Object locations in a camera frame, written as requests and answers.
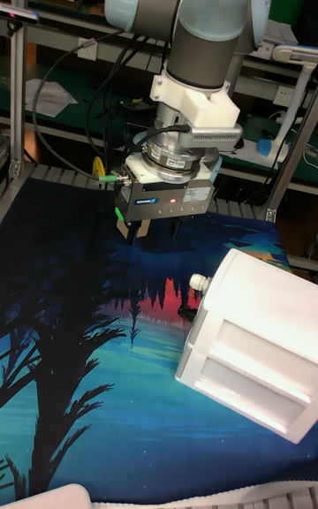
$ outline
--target label sticker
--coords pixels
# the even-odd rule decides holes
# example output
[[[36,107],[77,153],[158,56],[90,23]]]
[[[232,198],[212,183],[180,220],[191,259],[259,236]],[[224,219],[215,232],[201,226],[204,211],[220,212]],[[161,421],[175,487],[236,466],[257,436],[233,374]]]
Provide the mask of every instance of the label sticker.
[[[186,162],[179,162],[177,159],[167,159],[167,165],[183,170],[186,166]]]
[[[129,202],[131,196],[131,188],[128,186],[124,186],[121,188],[120,193],[123,195],[126,202]]]
[[[205,201],[208,198],[210,190],[211,187],[193,187],[192,189],[186,189],[183,202]]]
[[[155,202],[159,202],[158,197],[152,197],[152,199],[135,199],[134,205],[153,205]]]

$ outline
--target robotic arm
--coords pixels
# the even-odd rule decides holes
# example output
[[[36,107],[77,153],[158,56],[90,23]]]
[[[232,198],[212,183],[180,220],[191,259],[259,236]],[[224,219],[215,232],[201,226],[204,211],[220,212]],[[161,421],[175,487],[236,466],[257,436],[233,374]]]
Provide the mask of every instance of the robotic arm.
[[[127,223],[206,212],[218,151],[233,149],[242,134],[230,85],[244,55],[261,45],[269,7],[270,0],[105,0],[112,26],[171,45],[150,93],[159,102],[155,128],[169,131],[125,161],[130,185],[117,205]]]

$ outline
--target blue printed mat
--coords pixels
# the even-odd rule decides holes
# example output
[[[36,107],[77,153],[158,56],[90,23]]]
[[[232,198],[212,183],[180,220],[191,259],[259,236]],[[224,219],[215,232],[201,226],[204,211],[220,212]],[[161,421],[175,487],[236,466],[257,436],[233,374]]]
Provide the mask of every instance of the blue printed mat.
[[[29,179],[0,226],[0,505],[67,483],[153,503],[317,479],[292,444],[174,379],[196,272],[237,247],[288,268],[273,224],[169,220],[129,247],[111,195]]]

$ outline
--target electrical socket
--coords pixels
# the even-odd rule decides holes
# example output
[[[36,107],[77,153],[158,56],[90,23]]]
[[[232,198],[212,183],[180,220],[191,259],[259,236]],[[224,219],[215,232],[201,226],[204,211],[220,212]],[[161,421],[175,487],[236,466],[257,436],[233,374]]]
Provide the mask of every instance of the electrical socket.
[[[278,87],[273,103],[279,104],[279,106],[289,106],[293,92],[294,89],[292,87]]]
[[[87,38],[79,38],[79,46],[82,43],[88,42]],[[96,61],[97,59],[97,43],[94,43],[89,48],[82,48],[78,51],[78,57],[82,57],[82,59],[89,59],[90,61]]]

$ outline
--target white plastic box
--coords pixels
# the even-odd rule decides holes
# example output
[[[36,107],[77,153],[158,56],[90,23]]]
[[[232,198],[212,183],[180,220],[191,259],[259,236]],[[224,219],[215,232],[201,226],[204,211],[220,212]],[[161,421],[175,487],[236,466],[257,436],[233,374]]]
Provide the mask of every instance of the white plastic box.
[[[298,443],[318,419],[318,287],[234,249],[201,284],[176,378]]]

